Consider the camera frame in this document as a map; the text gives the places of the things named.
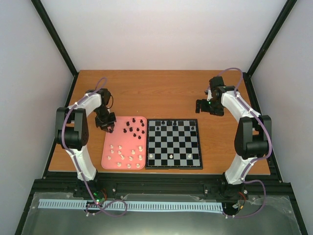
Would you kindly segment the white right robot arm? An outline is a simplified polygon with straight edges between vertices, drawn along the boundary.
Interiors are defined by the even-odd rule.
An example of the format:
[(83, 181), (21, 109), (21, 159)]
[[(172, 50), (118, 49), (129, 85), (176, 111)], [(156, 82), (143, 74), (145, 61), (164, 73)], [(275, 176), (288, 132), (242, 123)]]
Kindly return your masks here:
[(242, 193), (245, 177), (255, 162), (271, 154), (271, 118), (252, 109), (238, 89), (225, 85), (221, 76), (209, 80), (206, 94), (206, 99), (196, 101), (196, 113), (223, 116), (224, 109), (228, 109), (238, 123), (234, 140), (236, 155), (222, 174), (218, 189), (222, 198), (233, 200)]

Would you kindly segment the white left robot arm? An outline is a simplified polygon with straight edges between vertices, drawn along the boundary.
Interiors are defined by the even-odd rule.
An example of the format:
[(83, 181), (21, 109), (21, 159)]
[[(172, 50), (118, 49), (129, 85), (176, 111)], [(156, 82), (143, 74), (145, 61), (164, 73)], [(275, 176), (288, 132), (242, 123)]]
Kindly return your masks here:
[(69, 154), (77, 171), (77, 178), (88, 181), (85, 192), (96, 197), (102, 191), (102, 185), (95, 179), (97, 170), (91, 162), (87, 143), (89, 140), (88, 116), (96, 113), (95, 125), (101, 130), (112, 133), (116, 116), (107, 107), (111, 93), (108, 89), (88, 90), (84, 96), (66, 108), (56, 111), (55, 140)]

